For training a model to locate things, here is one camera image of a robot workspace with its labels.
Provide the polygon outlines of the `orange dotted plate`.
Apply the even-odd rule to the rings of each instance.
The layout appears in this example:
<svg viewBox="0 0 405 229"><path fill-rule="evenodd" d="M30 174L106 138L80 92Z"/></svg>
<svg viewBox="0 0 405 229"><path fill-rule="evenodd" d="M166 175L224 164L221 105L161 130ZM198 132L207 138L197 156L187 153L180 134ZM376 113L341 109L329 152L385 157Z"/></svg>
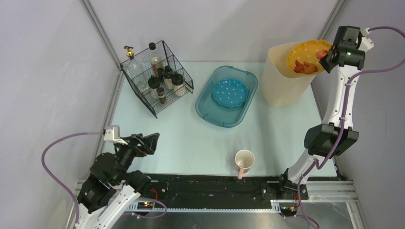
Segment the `orange dotted plate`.
<svg viewBox="0 0 405 229"><path fill-rule="evenodd" d="M330 42L325 40L309 40L306 42L299 43L294 48L292 48L286 58L287 68L294 72L295 60L300 63L309 62L317 65L318 71L308 75L316 75L324 71L324 68L320 64L320 60L315 57L315 54L319 50L328 50L332 47ZM305 73L295 73L297 75L307 75Z"/></svg>

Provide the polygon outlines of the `small pepper shaker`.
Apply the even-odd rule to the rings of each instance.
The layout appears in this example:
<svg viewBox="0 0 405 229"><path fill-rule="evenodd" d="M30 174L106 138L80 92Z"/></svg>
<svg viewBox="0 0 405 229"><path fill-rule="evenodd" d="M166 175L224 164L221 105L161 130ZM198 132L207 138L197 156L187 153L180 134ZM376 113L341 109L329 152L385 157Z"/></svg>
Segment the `small pepper shaker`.
<svg viewBox="0 0 405 229"><path fill-rule="evenodd" d="M163 87L159 87L156 89L157 95L158 95L158 100L161 104L166 104L167 98L166 98L166 93L165 89Z"/></svg>

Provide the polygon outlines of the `white spice jar black lid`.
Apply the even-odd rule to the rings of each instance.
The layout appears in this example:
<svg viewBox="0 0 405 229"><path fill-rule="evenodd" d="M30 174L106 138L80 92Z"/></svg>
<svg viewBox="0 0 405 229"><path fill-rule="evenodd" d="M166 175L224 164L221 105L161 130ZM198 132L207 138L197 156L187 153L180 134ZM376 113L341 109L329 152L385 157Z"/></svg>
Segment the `white spice jar black lid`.
<svg viewBox="0 0 405 229"><path fill-rule="evenodd" d="M157 89L160 87L160 79L151 75L148 79L148 86L153 98L158 99Z"/></svg>

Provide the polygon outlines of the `small black cap bottle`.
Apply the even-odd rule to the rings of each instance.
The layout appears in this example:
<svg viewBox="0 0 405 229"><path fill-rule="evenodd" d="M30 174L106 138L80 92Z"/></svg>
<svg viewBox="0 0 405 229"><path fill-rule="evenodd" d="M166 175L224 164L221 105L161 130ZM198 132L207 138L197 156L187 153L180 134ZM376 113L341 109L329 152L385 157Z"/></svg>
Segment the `small black cap bottle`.
<svg viewBox="0 0 405 229"><path fill-rule="evenodd" d="M172 84L172 75L174 74L174 71L170 66L165 66L164 67L164 72L163 72L163 79L164 83L166 84L167 88L172 90L173 89L173 84Z"/></svg>

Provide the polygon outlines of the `glass bottle gold pump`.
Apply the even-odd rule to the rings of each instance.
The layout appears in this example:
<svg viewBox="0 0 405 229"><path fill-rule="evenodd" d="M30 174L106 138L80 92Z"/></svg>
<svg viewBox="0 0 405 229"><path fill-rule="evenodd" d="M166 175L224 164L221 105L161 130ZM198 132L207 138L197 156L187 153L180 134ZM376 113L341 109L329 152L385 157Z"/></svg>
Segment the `glass bottle gold pump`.
<svg viewBox="0 0 405 229"><path fill-rule="evenodd" d="M135 59L135 53L133 52L133 47L124 46L126 50L126 56L128 57L128 63L126 66L126 73L131 79L131 82L142 92L143 83L143 73L144 69L142 64Z"/></svg>

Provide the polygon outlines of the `dark sauce bottle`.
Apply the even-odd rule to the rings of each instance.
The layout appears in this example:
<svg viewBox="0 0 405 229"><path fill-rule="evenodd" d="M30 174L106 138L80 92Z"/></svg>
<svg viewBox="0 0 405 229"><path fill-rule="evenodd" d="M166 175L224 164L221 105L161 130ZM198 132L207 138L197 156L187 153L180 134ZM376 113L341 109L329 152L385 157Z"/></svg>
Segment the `dark sauce bottle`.
<svg viewBox="0 0 405 229"><path fill-rule="evenodd" d="M163 69L163 57L157 51L156 44L154 42L149 43L149 49L151 54L149 59L151 67L154 71L155 76L161 79L158 69Z"/></svg>

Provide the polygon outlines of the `blue dotted plate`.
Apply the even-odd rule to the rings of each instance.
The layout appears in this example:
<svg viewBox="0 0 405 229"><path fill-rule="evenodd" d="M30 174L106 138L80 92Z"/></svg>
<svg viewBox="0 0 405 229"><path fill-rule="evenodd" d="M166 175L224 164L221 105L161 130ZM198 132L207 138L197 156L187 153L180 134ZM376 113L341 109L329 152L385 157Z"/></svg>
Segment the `blue dotted plate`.
<svg viewBox="0 0 405 229"><path fill-rule="evenodd" d="M241 106L247 101L248 96L248 88L236 79L221 80L212 89L214 101L227 108Z"/></svg>

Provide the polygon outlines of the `pink white mug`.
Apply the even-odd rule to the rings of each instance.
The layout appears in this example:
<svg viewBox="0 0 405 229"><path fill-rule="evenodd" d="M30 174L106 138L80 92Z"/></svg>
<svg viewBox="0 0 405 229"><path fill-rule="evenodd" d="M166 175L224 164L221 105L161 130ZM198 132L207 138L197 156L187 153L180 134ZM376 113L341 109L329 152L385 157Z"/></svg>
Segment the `pink white mug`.
<svg viewBox="0 0 405 229"><path fill-rule="evenodd" d="M248 172L255 164L255 156L249 150L240 150L234 157L234 164L237 170L237 179L241 180L243 175Z"/></svg>

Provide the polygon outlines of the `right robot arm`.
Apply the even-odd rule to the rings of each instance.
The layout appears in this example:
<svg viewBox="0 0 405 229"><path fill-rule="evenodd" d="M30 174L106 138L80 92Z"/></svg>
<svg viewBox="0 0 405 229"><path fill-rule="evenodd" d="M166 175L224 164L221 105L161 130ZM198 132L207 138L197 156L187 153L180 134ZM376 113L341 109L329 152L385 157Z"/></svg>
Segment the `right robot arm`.
<svg viewBox="0 0 405 229"><path fill-rule="evenodd" d="M331 48L326 53L317 52L320 65L332 76L327 110L322 123L307 131L300 158L280 175L278 198L293 199L301 194L313 170L322 169L329 159L357 142L359 132L353 130L352 106L366 52L374 47L369 33L369 28L340 26Z"/></svg>

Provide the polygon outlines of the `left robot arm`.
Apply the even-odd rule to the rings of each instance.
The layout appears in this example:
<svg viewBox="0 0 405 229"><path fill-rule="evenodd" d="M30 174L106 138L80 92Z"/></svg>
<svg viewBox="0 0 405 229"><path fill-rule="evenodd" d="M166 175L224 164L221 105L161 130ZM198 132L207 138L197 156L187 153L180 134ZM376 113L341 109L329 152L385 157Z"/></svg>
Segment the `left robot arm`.
<svg viewBox="0 0 405 229"><path fill-rule="evenodd" d="M78 229L110 229L129 205L151 191L151 178L139 170L129 172L134 158L153 155L159 133L133 134L121 138L112 129L104 140L114 145L114 153L102 153L90 167L83 183L79 203Z"/></svg>

